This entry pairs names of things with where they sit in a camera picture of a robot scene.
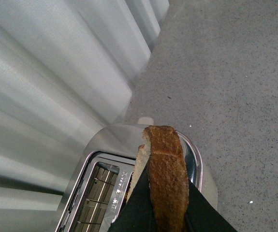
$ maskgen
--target toaster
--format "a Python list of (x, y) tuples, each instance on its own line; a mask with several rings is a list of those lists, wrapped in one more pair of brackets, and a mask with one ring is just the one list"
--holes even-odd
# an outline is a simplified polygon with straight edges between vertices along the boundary
[[(88, 143), (68, 183), (49, 231), (106, 232), (130, 187), (142, 132), (148, 125), (113, 124)], [(196, 146), (178, 133), (189, 180), (217, 209), (217, 187)]]

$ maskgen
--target toaster heating element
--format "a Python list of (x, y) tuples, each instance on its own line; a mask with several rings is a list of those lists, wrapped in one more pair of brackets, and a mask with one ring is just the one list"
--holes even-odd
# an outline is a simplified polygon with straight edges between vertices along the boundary
[[(61, 199), (50, 232), (107, 232), (126, 204), (146, 125), (115, 124), (87, 145)], [(198, 149), (178, 133), (189, 180), (217, 208), (217, 188)]]

